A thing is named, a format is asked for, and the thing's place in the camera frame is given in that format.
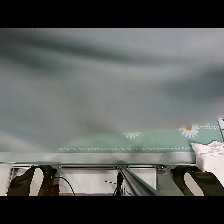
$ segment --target gray fabric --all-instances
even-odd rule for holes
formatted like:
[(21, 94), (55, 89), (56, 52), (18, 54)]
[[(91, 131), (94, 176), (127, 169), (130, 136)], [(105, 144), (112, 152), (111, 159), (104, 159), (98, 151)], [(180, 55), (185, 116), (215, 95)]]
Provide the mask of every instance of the gray fabric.
[(1, 147), (214, 119), (223, 48), (223, 29), (0, 29)]

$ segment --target white cloth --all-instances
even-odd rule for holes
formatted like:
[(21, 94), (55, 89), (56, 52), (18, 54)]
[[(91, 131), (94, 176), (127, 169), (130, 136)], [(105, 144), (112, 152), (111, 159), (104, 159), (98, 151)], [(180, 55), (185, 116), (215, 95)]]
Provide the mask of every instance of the white cloth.
[(224, 143), (214, 141), (208, 145), (191, 145), (196, 154), (197, 167), (213, 173), (224, 186)]

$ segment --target daisy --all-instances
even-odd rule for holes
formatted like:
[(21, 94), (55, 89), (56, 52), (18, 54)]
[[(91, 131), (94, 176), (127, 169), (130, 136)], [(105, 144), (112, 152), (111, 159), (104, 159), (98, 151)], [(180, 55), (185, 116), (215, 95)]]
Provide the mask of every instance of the daisy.
[(125, 132), (123, 135), (125, 135), (126, 138), (135, 138), (138, 137), (141, 134), (141, 132), (135, 131), (135, 132)]
[(182, 131), (182, 135), (185, 135), (185, 137), (194, 138), (199, 133), (199, 127), (197, 124), (192, 124), (188, 127), (179, 128), (179, 131)]

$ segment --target white flower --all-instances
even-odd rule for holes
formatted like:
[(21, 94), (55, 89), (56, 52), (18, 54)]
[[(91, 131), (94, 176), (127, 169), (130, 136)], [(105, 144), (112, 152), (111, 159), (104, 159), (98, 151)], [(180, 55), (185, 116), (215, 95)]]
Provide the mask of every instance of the white flower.
[(199, 129), (197, 124), (192, 124), (190, 127), (182, 127), (178, 130), (182, 131), (182, 135), (185, 135), (185, 137), (194, 138), (199, 133)]
[(125, 135), (126, 138), (135, 138), (138, 137), (141, 134), (141, 132), (135, 131), (135, 132), (125, 132), (123, 135)]

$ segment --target crumpled white fabric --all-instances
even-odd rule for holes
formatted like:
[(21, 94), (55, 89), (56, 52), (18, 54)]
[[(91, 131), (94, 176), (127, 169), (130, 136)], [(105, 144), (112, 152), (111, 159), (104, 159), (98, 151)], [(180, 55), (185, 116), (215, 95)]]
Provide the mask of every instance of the crumpled white fabric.
[(192, 143), (196, 165), (202, 171), (212, 172), (224, 186), (224, 143), (213, 141), (208, 145)]

